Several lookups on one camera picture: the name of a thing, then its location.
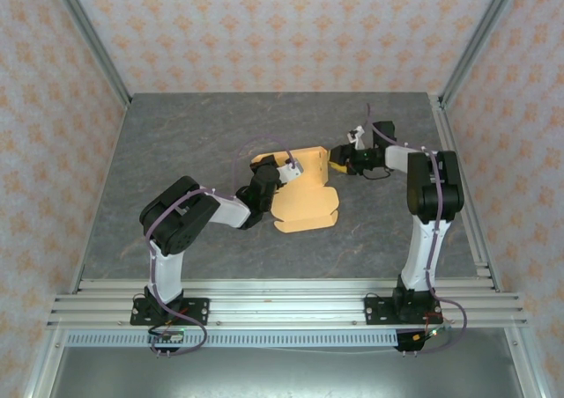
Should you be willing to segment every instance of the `orange floral pattern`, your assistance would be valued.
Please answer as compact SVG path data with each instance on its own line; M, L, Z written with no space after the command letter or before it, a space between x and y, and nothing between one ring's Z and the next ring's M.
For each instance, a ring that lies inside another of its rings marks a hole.
M81 0L132 93L440 93L490 1Z
M514 0L449 110L493 258L535 315L554 391L564 391L563 27L564 0Z
M87 240L122 106L60 0L0 0L0 15L0 395L19 397Z

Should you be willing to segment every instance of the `wallpaper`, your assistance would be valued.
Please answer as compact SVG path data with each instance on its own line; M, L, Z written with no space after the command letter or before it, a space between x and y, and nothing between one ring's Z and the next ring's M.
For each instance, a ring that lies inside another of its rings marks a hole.
M59 0L0 0L0 396L69 289L122 106Z
M514 0L449 118L487 240L564 390L564 0Z
M81 0L130 93L440 93L491 0Z

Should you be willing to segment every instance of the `wire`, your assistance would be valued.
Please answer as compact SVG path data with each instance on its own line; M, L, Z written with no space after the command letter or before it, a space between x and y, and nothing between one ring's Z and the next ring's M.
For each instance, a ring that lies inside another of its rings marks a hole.
M155 229L157 228L157 226L169 215L171 214L174 209L176 208L176 206L178 206L180 203L184 203L185 201L187 201L189 198L191 198L193 195L197 195L197 194L202 194L202 193L206 193L209 195L214 195L215 194L215 189L208 189L208 188L199 188L197 190L194 191L189 191L188 194L183 195L181 198L179 198L178 200L176 200L174 203L172 203L168 209L166 209L159 217L157 217L157 219L152 223L152 225L149 227L149 229L147 230L147 234L145 235L145 243L149 248L149 252L151 254L151 264L149 266L149 279L150 279L150 285L149 288L152 289L152 295L155 297L155 299L157 300L157 302L159 303L159 306L161 306L162 308L164 308L167 312L169 312L170 314L172 314L173 316L176 316L180 319L184 319L186 321L189 321L191 324L198 326L200 329L202 329L202 332L204 333L204 338L202 339L202 341L200 341L200 343L194 345L193 347L189 347L189 348L185 348L182 350L178 350L175 352L170 352L167 351L167 356L171 357L171 356L180 356L182 354L187 354L189 352L195 351L195 350L199 350L207 341L208 339L208 331L206 330L204 324L200 321L197 321L196 319L186 316L184 314L178 313L175 310L169 308L162 300L162 298L159 295L159 291L157 289L157 280L156 280L156 269L157 269L157 250L155 250L155 248L152 246L151 243L151 236L152 233L155 231ZM154 346L154 342L156 341L153 340L152 344L151 344L151 351L153 353L155 353L157 356L160 355L161 351L157 350Z
M442 317L444 319L444 317L442 316L441 313L425 313L425 335L427 335L427 330L429 329L429 316L435 316L435 317Z
M143 297L144 299L147 298L147 297L144 295L143 292L138 292L138 293L135 294L135 295L133 296L133 298L132 298L134 304L135 304L135 299L138 298L138 297Z
M180 314L185 314L186 312L188 312L187 307L182 309L180 311ZM162 337L170 329L170 327L173 326L178 320L179 320L178 317L174 317L170 321L163 321L163 323L160 323L159 325L155 325L155 326L150 327L147 332L149 333L149 335L156 335L156 336L160 335ZM163 326L167 326L167 328L165 330L163 330L162 332L155 332L155 329L162 328Z
M381 138L383 138L384 140L386 140L390 144L401 145L398 142L392 140L391 138L388 138L387 136L385 136L382 132L380 132L380 130L378 130L374 126L374 124L372 123L372 118L370 117L370 104L369 103L367 103L367 121L370 124L370 126L372 127L372 130L376 133L376 135L380 136ZM421 147L421 150L423 152L426 152L425 147ZM422 353L430 354L430 353L438 352L438 351L441 351L441 350L446 350L446 349L452 347L453 345L458 343L463 338L464 333L466 332L466 327L468 326L468 315L466 314L464 307L462 307L459 303L457 303L456 301L454 301L452 299L441 298L441 297L437 296L436 292L434 291L434 287L431 284L431 267L433 266L434 250L436 249L437 240L439 239L439 228L441 226L443 197L442 197L441 174L439 173L439 165L437 164L436 157L434 156L432 151L429 151L427 154L428 154L429 158L431 159L431 166L433 167L434 184L435 184L436 190L437 190L438 205L437 205L437 218L434 221L434 232L433 232L433 239L432 239L432 242L431 242L431 250L429 251L429 258L427 259L427 265L425 267L425 279L427 281L427 288L429 289L429 292L431 293L431 296L434 299L436 299L437 301L442 302L442 303L452 304L453 306L456 306L460 310L460 313L462 314L462 317L463 317L463 324L462 324L460 334L454 340L452 340L448 343L445 343L445 344L443 344L439 347L432 348L430 350L422 350L422 351L419 352L419 354L422 354Z
M377 297L378 299L381 299L382 301L384 300L384 298L380 297L378 294L376 294L375 292L368 292L367 295L364 296L364 299L367 299L369 295L374 295L375 297Z
M362 176L364 176L369 181L385 180L386 178L389 178L391 176L391 172L386 167L384 167L383 169L384 169L384 172L386 173L386 175L384 175L384 176L379 176L377 178L369 178L369 177L366 176L364 171L362 172Z
M300 350L296 348L256 348L257 350L275 350L275 351L292 351L292 352L304 352L309 354L334 354L338 356L363 356L367 354L380 354L383 352L395 351L393 348L386 350L371 350L371 351L320 351L320 350Z

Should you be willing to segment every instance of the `black bracket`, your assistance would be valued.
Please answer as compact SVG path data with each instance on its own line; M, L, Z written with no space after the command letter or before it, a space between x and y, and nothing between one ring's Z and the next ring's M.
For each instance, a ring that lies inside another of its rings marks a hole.
M408 290L401 275L391 297L368 294L364 298L367 325L440 325L441 303L431 291Z
M411 318L410 321L407 321L400 316L392 297L364 298L364 317L367 325L404 325L408 323L424 325L427 323L427 317L430 325L440 325L442 323L442 317L435 315L428 315L427 317L422 315L420 320Z
M210 314L209 298L184 298L182 294L167 304L169 308L207 325ZM173 321L175 326L190 325L189 321L174 317L159 306L145 287L145 296L133 299L130 324L132 326L158 326Z

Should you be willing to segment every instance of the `purple cable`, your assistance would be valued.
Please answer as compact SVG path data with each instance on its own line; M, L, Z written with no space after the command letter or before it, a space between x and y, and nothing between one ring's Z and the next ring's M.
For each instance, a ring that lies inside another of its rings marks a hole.
M169 308L162 300L162 298L159 295L159 292L157 291L157 282L156 282L156 275L155 275L155 271L157 268L157 258L156 258L156 250L153 248L152 244L151 244L151 236L152 233L155 231L155 229L157 228L157 226L165 219L165 217L167 217L168 215L170 215L174 210L176 210L178 208L178 206L180 205L180 203L185 202L186 200L188 200L189 198L191 198L193 195L197 195L197 194L202 194L202 193L208 193L210 195L217 195L218 197L221 198L226 198L228 200L233 200L233 197L227 196L227 195L219 195L215 193L214 189L209 189L209 188L200 188L197 189L195 191L190 191L188 192L188 194L182 196L181 198L179 198L178 200L176 200L174 203L172 203L170 205L170 207L168 207L168 209L166 209L162 215L160 215L159 217L157 217L157 220L155 220L152 225L149 227L149 229L147 230L147 234L145 235L145 242L147 244L147 246L149 247L149 251L151 254L151 265L150 265L150 270L149 270L149 279L151 281L152 284L152 295L155 297L155 299L157 300L157 302L159 303L159 306L161 306L162 308L164 308L167 312L169 312L170 314L172 314L173 316L176 316L179 319L184 319L185 321L189 321L190 323L192 323L193 325L198 326L199 328L202 329L202 332L204 333L204 338L202 339L202 341L200 343L198 343L197 345L194 345L193 347L189 347L189 348L184 348L184 349L180 349L176 352L170 352L167 351L167 355L169 357L171 356L180 356L181 354L187 354L189 352L195 351L195 350L199 350L200 348L202 348L202 345L205 344L205 342L208 339L208 332L205 328L205 326L200 323L199 321L197 321L196 319L193 319L189 316L186 316L182 313L178 313L176 311L174 311L173 309ZM160 350L157 350L155 348L155 342L161 338L164 335L164 332L158 336L156 336L152 342L151 342L151 351L154 352L155 354L157 354L157 356L160 355Z
M372 127L372 130L378 136L380 136L381 138L383 138L384 140L386 140L390 144L401 146L400 143L392 140L391 138L388 138L379 129L377 129L374 126L374 124L372 123L372 118L370 117L370 104L369 103L367 103L367 122L370 124L370 126ZM458 335L453 341L450 341L449 343L445 343L445 344L443 344L439 347L432 348L430 350L422 350L422 351L419 352L419 354L431 354L431 353L446 350L447 348L452 347L453 345L458 343L463 338L464 333L466 332L466 327L468 326L468 315L466 314L464 307L462 307L459 303L457 303L456 301L454 301L452 299L438 297L436 295L436 292L434 291L434 287L431 284L430 270L431 270L431 266L433 265L434 250L436 249L437 240L439 239L439 227L441 226L443 200L442 200L442 189L441 189L441 178L440 178L441 175L439 174L439 166L437 165L437 160L436 160L436 157L434 156L433 152L430 151L428 153L428 155L429 155L429 158L431 159L431 166L433 167L434 184L437 188L438 207L437 207L437 219L434 221L434 232L433 232L433 239L431 241L431 251L429 252L429 258L427 259L427 266L425 267L425 279L427 281L427 288L429 289L429 292L431 292L431 295L433 296L434 299L436 299L437 301L440 301L442 303L448 303L448 304L452 304L453 306L458 307L458 309L460 310L460 313L462 313L463 324L462 324L462 328L460 330L460 335Z
M252 143L253 141L260 139L268 139L273 141L274 143L277 143L280 147L282 147L286 151L286 153L288 153L288 158L290 158L290 161L292 162L292 169L296 167L296 163L292 156L292 153L290 152L290 149L288 149L288 147L281 140L277 139L275 136L253 136L249 140L247 140L247 142L244 145L239 147L239 150L234 156L233 163L231 164L231 174L233 178L233 194L237 192L237 160L239 160L239 155L241 154L245 146Z

